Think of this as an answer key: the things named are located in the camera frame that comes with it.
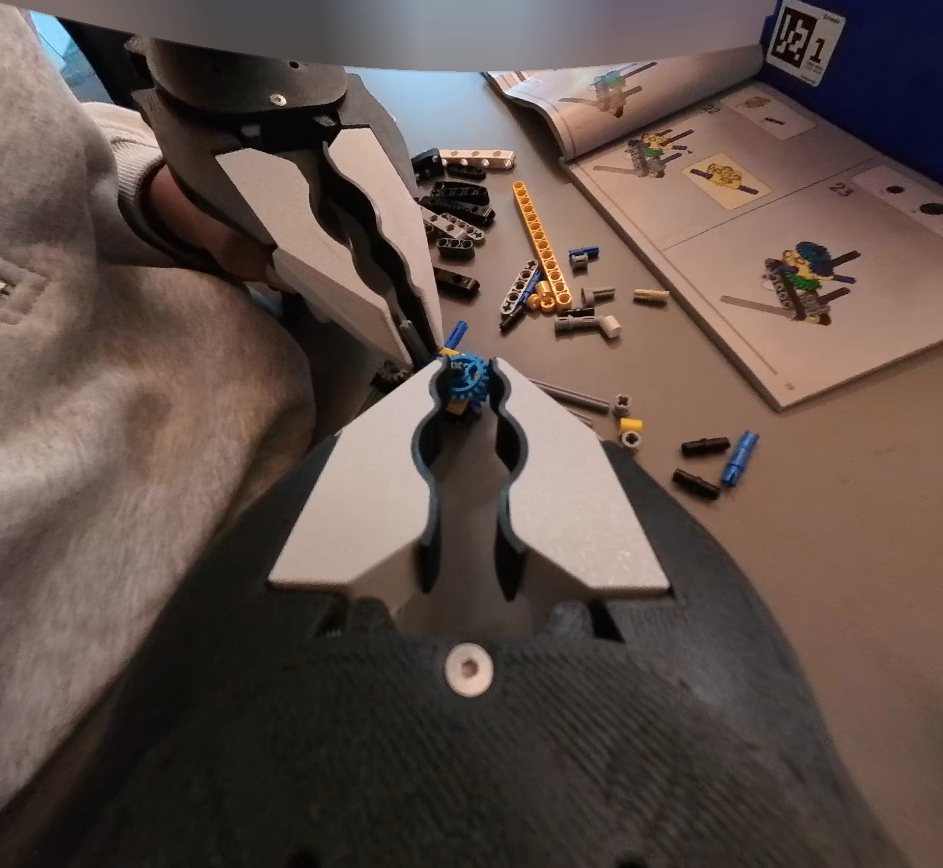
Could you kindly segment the white lego beam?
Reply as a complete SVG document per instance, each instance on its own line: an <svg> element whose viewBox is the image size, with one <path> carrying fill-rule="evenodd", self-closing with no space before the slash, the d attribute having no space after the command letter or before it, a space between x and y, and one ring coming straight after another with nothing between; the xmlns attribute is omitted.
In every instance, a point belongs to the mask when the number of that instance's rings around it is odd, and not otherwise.
<svg viewBox="0 0 943 868"><path fill-rule="evenodd" d="M516 164L516 153L513 150L492 148L443 148L439 150L439 157L443 167L454 169L505 171L513 169Z"/></svg>

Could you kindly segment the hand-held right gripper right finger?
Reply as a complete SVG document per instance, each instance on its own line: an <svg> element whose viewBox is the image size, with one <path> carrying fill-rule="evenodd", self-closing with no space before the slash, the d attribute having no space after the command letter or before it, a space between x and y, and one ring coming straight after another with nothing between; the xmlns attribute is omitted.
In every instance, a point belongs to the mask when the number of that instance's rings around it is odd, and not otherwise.
<svg viewBox="0 0 943 868"><path fill-rule="evenodd" d="M508 361L489 365L495 451L494 564L505 599L654 597L669 581L603 442Z"/></svg>

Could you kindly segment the lego instruction booklet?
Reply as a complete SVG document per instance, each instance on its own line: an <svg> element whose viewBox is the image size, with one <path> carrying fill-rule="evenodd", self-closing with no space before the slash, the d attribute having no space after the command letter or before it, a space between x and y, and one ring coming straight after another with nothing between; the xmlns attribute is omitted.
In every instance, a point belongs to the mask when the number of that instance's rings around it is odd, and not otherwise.
<svg viewBox="0 0 943 868"><path fill-rule="evenodd" d="M486 72L783 410L942 341L941 188L756 82L759 46Z"/></svg>

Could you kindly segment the long yellow lego beam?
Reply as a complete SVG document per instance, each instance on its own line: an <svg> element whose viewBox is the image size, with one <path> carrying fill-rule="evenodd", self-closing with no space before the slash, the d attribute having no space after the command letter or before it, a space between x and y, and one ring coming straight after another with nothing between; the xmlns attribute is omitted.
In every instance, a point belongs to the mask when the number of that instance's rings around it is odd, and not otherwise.
<svg viewBox="0 0 943 868"><path fill-rule="evenodd" d="M551 287L555 310L557 313L563 313L572 308L573 297L558 257L546 234L526 184L521 180L516 180L512 183L511 189L530 244L536 254L538 265Z"/></svg>

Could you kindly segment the person's left hand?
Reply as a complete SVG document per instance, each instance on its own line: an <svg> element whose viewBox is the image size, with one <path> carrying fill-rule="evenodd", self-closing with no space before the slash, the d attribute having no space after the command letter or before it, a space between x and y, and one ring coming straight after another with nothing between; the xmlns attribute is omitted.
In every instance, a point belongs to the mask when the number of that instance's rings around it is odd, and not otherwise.
<svg viewBox="0 0 943 868"><path fill-rule="evenodd" d="M264 246L198 208L166 165L162 164L152 178L147 198L157 221L173 238L208 254L230 277L279 292L294 291L279 277Z"/></svg>

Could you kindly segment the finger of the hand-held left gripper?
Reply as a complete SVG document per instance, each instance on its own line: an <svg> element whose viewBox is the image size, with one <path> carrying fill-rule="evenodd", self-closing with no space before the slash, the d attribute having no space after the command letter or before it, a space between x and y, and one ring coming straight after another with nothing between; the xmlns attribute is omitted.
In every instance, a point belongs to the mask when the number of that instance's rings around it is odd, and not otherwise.
<svg viewBox="0 0 943 868"><path fill-rule="evenodd" d="M253 148L217 156L252 212L275 241L279 277L319 320L331 320L396 366L414 365L387 301L364 282L349 246L318 221L310 186L291 160Z"/></svg>
<svg viewBox="0 0 943 868"><path fill-rule="evenodd" d="M419 206L371 128L324 143L326 193L351 224L356 270L386 303L409 356L438 355L442 314Z"/></svg>

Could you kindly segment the white grey lego connector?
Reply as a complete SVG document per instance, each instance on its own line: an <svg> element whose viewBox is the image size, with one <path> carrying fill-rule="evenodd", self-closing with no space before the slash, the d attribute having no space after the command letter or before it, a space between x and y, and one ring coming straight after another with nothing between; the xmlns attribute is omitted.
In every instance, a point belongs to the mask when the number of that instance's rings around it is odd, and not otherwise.
<svg viewBox="0 0 943 868"><path fill-rule="evenodd" d="M620 337L621 324L612 315L560 314L554 320L556 335L574 334L578 332L598 331L608 340Z"/></svg>

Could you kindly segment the yellow lego gear assembly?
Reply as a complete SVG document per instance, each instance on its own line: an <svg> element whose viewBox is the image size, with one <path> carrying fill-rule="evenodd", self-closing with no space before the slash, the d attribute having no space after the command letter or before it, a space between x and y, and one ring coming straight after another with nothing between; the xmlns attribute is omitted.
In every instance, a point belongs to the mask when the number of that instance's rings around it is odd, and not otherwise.
<svg viewBox="0 0 943 868"><path fill-rule="evenodd" d="M458 353L470 353L467 351L461 351L459 344L462 343L465 334L468 331L468 323L465 320L459 320L454 325L454 329L451 331L447 337L441 354L444 355L451 361L451 357ZM403 383L410 379L414 375L413 371L403 370L395 367L390 362L385 362L382 367L374 374L371 380L371 390L368 393L364 403L360 408L360 412L364 412L375 405L380 399L391 394L394 390L398 389ZM464 400L454 400L451 397L445 406L445 413L448 414L456 422L461 423L462 425L469 425L475 419L477 419L481 413L483 404L485 403L489 394L489 379L488 379L488 391L486 393L482 392L478 395L477 398L464 399Z"/></svg>

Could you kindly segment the long blue lego pin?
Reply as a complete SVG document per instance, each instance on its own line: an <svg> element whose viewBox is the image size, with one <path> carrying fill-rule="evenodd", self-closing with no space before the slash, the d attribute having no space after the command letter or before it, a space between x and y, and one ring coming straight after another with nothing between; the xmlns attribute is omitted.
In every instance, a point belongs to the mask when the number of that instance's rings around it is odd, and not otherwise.
<svg viewBox="0 0 943 868"><path fill-rule="evenodd" d="M759 439L759 434L751 430L745 431L739 437L721 475L721 485L725 486L725 488L737 486L746 472L749 460L757 447Z"/></svg>

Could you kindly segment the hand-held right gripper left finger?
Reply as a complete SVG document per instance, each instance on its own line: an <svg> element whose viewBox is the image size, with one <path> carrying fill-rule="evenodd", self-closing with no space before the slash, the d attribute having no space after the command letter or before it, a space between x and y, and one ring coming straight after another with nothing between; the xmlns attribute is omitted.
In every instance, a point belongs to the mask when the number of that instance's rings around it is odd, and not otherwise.
<svg viewBox="0 0 943 868"><path fill-rule="evenodd" d="M344 427L269 574L282 589L419 595L441 567L450 359L438 357Z"/></svg>

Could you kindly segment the large blue lego gear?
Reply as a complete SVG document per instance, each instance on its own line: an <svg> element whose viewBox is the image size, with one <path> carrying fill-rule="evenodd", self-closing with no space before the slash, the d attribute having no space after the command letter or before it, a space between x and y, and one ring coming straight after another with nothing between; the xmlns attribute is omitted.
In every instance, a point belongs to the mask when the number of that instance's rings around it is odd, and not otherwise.
<svg viewBox="0 0 943 868"><path fill-rule="evenodd" d="M454 400L477 398L488 391L489 366L486 361L470 353L451 357L450 393Z"/></svg>

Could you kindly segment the blue plastic bin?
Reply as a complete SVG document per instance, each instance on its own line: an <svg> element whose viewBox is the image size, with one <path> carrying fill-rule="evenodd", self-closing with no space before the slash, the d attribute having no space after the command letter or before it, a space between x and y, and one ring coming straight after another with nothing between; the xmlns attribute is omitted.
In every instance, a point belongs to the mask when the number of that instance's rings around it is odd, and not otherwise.
<svg viewBox="0 0 943 868"><path fill-rule="evenodd" d="M942 0L799 0L846 20L813 86L762 82L936 183L942 181Z"/></svg>

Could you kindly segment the light grey thin lego liftarm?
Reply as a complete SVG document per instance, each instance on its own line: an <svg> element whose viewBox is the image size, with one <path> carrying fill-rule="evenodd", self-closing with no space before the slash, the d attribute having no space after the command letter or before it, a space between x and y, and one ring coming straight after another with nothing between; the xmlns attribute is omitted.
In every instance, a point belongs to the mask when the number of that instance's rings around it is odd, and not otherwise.
<svg viewBox="0 0 943 868"><path fill-rule="evenodd" d="M465 235L476 244L486 241L486 234L480 228L453 214L439 214L425 209L420 209L420 213L425 225L437 228L443 233L452 236Z"/></svg>
<svg viewBox="0 0 943 868"><path fill-rule="evenodd" d="M525 297L526 289L528 288L531 279L536 274L538 269L538 262L535 260L530 260L525 263L525 266L515 277L512 285L509 288L509 291L501 304L500 316L501 319L511 316L520 306Z"/></svg>

